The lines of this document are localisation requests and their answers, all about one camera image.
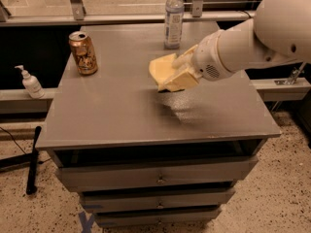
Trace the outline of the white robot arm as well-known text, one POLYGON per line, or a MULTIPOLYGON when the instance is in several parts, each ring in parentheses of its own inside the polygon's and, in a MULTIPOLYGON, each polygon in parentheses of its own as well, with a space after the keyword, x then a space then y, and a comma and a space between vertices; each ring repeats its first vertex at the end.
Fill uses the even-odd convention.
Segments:
POLYGON ((252 18, 206 36, 174 60, 174 73, 158 89, 174 92, 201 78, 215 82, 297 62, 311 62, 311 0, 262 0, 252 18))

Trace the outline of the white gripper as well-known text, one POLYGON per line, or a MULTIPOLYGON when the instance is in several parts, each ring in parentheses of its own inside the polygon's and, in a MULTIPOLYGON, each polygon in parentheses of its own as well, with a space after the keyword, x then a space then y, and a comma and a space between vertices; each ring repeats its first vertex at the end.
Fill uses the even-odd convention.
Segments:
POLYGON ((218 30, 206 36, 198 45, 192 46, 172 62, 174 69, 161 71, 157 80, 158 90, 175 92, 189 89, 197 86, 202 77, 210 82, 231 77, 233 73, 223 65, 218 51, 218 42, 222 33, 223 30, 218 30), (190 61, 195 71, 202 76, 190 66, 180 68, 190 61))

